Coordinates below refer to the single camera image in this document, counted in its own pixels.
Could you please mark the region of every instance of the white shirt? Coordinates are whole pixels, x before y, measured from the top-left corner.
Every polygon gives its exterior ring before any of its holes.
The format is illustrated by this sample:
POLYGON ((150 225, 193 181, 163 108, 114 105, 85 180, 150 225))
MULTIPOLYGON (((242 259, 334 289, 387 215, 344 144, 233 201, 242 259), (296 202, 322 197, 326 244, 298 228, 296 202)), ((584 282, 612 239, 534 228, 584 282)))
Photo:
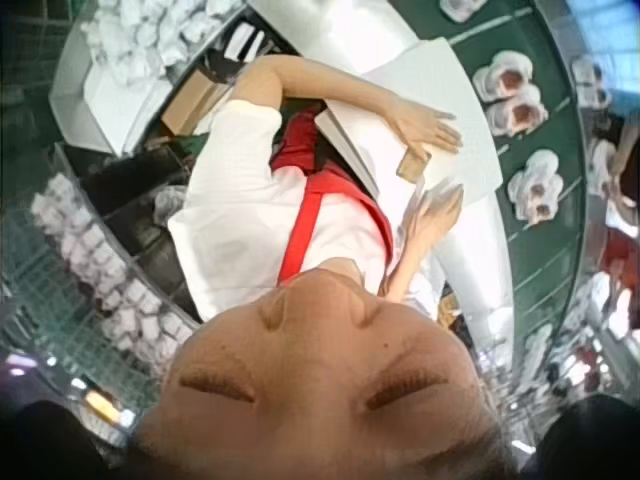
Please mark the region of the white shirt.
MULTIPOLYGON (((178 259, 202 320, 276 286, 307 179, 297 167, 272 173, 282 124, 277 110, 233 100, 211 124, 184 208, 169 220, 178 259)), ((352 259, 376 294, 385 274, 382 235, 367 210, 341 194, 322 198, 302 271, 352 259)))

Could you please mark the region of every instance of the red apron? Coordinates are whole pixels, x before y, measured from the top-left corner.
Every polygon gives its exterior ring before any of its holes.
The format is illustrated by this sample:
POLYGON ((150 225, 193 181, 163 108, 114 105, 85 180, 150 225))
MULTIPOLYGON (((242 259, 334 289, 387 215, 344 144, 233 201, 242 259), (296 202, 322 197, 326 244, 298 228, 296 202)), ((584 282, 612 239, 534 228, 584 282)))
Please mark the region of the red apron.
POLYGON ((393 256, 391 226, 378 204, 363 193, 336 163, 329 160, 322 170, 315 171, 317 131, 314 117, 315 114, 312 111, 305 111, 297 114, 289 122, 282 141, 282 148, 271 163, 273 171, 293 166, 300 168, 307 176, 307 186, 284 253, 278 274, 278 283, 300 273, 318 219, 322 196, 327 193, 341 193, 360 202, 380 229, 384 241, 387 267, 393 256))

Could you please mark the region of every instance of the cardboard box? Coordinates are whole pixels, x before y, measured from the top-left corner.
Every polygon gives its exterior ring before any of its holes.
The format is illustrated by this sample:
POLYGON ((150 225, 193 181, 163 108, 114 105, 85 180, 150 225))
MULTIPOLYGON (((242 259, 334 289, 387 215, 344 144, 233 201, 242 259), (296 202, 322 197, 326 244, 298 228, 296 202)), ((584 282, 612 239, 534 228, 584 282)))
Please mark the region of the cardboard box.
POLYGON ((185 81, 162 115, 162 123, 174 135, 191 135, 196 125, 228 91, 196 69, 185 81))

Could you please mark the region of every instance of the green surface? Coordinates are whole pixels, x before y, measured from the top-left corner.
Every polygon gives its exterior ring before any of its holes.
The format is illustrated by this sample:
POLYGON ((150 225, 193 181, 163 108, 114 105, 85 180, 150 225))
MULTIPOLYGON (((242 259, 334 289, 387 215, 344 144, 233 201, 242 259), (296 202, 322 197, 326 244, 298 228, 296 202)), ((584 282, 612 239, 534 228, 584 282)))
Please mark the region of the green surface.
POLYGON ((495 139, 499 150, 508 147, 500 155, 504 184, 496 194, 513 275, 514 360, 517 364, 522 340, 528 333, 543 323, 552 322, 557 326, 562 321, 581 252, 585 201, 583 152, 569 79, 535 9, 522 10, 531 6, 527 0, 491 0, 463 25, 449 20, 440 11, 437 0, 392 0, 391 3, 421 39, 444 36, 452 40, 454 51, 470 77, 505 49, 525 53, 533 62, 533 83, 542 92, 550 118, 528 135, 495 139), (482 29, 482 24, 499 17, 508 21, 466 39, 461 35, 469 29, 482 29), (553 221, 526 228, 526 224, 514 216, 506 185, 524 168, 531 154, 542 148, 553 150, 560 158, 559 173, 564 180, 562 200, 553 221))

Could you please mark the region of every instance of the eye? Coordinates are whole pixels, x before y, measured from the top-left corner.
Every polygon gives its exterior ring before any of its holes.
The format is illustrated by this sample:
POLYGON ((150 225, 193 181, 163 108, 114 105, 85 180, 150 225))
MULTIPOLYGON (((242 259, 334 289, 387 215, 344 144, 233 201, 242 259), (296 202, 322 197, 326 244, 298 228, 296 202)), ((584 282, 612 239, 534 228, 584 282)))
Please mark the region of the eye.
POLYGON ((180 385, 202 393, 220 395, 239 402, 254 403, 255 398, 238 384, 208 372, 191 372, 180 378, 180 385))
POLYGON ((435 384, 447 383, 446 378, 434 377, 425 373, 414 373, 384 381, 367 402, 369 410, 378 410, 401 398, 420 392, 435 384))

